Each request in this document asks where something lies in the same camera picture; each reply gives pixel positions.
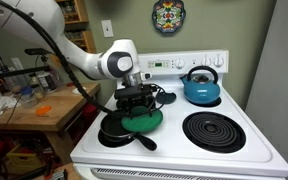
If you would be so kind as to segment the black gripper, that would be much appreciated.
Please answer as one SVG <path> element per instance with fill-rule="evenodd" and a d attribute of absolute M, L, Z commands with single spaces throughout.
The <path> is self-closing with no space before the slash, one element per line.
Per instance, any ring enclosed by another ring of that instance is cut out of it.
<path fill-rule="evenodd" d="M 155 98 L 153 93 L 157 88 L 152 84 L 140 84 L 137 86 L 117 89 L 114 98 L 117 102 L 118 99 L 122 100 L 124 111 L 130 111 L 137 106 L 145 106 L 148 109 L 155 107 Z"/>

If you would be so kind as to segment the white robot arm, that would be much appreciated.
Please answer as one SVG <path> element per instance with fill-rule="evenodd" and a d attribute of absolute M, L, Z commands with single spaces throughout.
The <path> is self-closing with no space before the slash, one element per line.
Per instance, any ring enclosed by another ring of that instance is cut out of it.
<path fill-rule="evenodd" d="M 55 54 L 85 99 L 90 96 L 70 69 L 72 65 L 92 80 L 122 79 L 124 91 L 136 90 L 133 96 L 142 96 L 143 73 L 133 41 L 116 40 L 103 53 L 85 52 L 64 35 L 64 16 L 54 0 L 0 0 L 0 28 Z"/>

